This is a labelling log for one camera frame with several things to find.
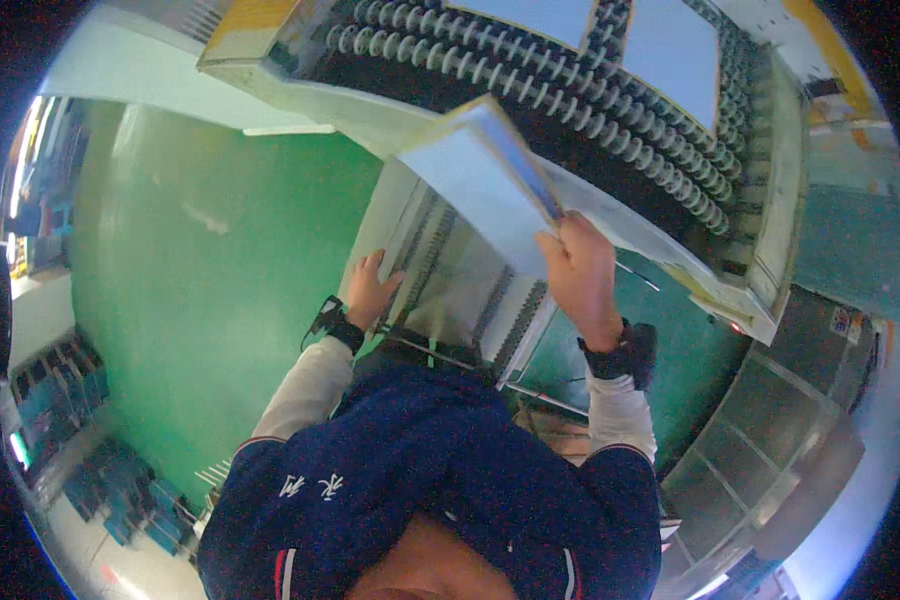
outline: worker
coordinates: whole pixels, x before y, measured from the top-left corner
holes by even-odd
[[[402,281],[379,282],[378,250],[352,271],[345,317],[306,348],[233,457],[196,557],[209,598],[650,597],[657,443],[635,388],[647,353],[635,360],[614,303],[612,244],[576,212],[556,233],[535,240],[582,336],[587,460],[514,425],[468,369],[384,360],[351,381]],[[328,419],[345,392],[348,408]]]

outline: watch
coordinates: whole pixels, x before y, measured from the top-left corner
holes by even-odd
[[[325,330],[327,335],[346,344],[354,355],[360,351],[360,347],[367,337],[360,327],[347,320],[347,314],[344,313],[344,301],[332,294],[323,301],[323,307],[316,313],[310,329],[300,341],[301,353],[303,352],[303,341],[307,339],[307,336],[316,335],[321,330]]]

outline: sticker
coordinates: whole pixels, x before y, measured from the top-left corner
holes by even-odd
[[[841,338],[846,338],[852,345],[860,342],[860,333],[863,330],[864,314],[844,306],[833,309],[833,318],[830,318],[830,331]]]
[[[830,331],[836,333],[841,338],[847,337],[847,332],[851,328],[851,311],[843,306],[837,306],[833,309],[833,318],[830,319]]]
[[[850,341],[853,346],[856,346],[860,341],[860,332],[864,329],[864,314],[860,312],[854,312],[850,316],[850,329],[846,332],[846,339]]]

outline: white sleeve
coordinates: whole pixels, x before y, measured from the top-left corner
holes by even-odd
[[[597,379],[586,370],[590,394],[590,453],[613,444],[626,444],[654,462],[657,439],[650,419],[650,405],[643,391],[634,388],[634,378]]]
[[[353,352],[325,336],[303,350],[266,406],[253,437],[288,440],[304,427],[326,421],[353,377]]]

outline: black wrist strap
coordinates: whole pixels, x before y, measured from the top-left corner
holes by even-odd
[[[303,352],[303,344],[307,340],[307,336],[316,335],[321,330],[325,330],[327,335],[336,338],[348,346],[350,351],[356,355],[360,351],[360,347],[364,344],[365,335],[360,327],[347,320],[344,314],[344,301],[336,297],[336,295],[328,295],[323,301],[323,306],[316,317],[310,324],[310,329],[303,334],[300,340],[300,352]]]
[[[657,366],[657,328],[645,322],[631,327],[624,318],[624,330],[610,352],[594,352],[583,338],[576,338],[579,349],[594,378],[615,379],[633,376],[633,387],[646,391]]]
[[[343,311],[339,313],[339,320],[335,319],[327,327],[327,335],[347,344],[354,356],[360,352],[360,347],[364,344],[366,337],[360,327],[347,320]]]

